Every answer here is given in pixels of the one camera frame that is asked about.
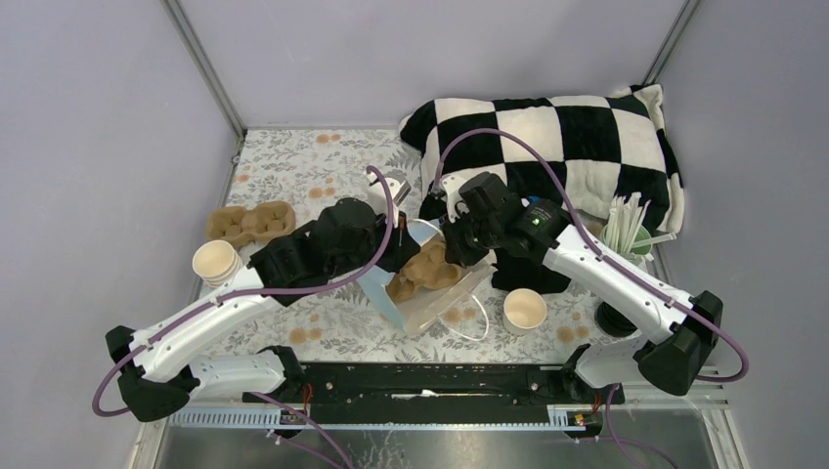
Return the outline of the single white paper cup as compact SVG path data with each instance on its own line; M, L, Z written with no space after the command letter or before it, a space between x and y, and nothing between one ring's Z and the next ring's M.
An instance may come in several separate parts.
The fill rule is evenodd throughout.
M527 288L509 292L502 306L502 323L514 335L525 335L534 331L547 317L547 305L543 296Z

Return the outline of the light blue paper bag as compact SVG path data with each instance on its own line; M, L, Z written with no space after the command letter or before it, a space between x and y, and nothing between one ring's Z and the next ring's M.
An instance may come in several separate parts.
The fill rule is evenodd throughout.
M443 232L430 221L410 219L404 226L419 251L423 244L433 238L445 242ZM472 307L473 315L480 315L483 318L483 332L478 336L471 336L454 328L450 331L463 339L480 342L489 334L491 321L485 307L474 294L474 289L495 272L495 261L495 254L489 253L474 266L462 268L462 278L457 284L434 291L421 288L414 298L398 304L391 301L386 292L386 286L403 268L397 273L391 273L382 270L379 266L374 266L359 278L357 283L370 303L385 318L411 336L419 335L437 320L448 324L449 311L456 306L468 304Z

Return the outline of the brown cardboard cup carrier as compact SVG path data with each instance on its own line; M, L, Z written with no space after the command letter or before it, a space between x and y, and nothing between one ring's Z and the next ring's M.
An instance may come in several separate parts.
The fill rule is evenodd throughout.
M446 243L431 239L421 246L386 286L386 292L393 303L402 303L415 297L421 288L440 290L457 284L462 267L448 263L445 259Z

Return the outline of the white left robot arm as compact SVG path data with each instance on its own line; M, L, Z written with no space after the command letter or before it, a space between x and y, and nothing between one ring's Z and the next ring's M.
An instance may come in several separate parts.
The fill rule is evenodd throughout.
M336 289L372 267L401 268L419 250L407 215L343 198L292 234L276 237L206 298L144 329L118 326L106 335L125 411L141 422L167 417L192 401L265 394L282 402L307 388L287 346L254 355L210 358L204 350L238 326Z

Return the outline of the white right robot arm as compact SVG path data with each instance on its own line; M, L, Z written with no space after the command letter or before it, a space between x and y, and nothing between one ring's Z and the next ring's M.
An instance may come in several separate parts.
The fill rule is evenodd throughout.
M495 174L446 176L440 185L448 213L442 224L448 262L467 267L502 249L585 286L639 331L637 338L574 353L567 362L572 368L560 377L566 398L583 403L598 389L637 376L670 395L688 393L718 343L703 323L721 323L718 296L693 296L661 282L604 250L594 236L582 236L559 204L524 204Z

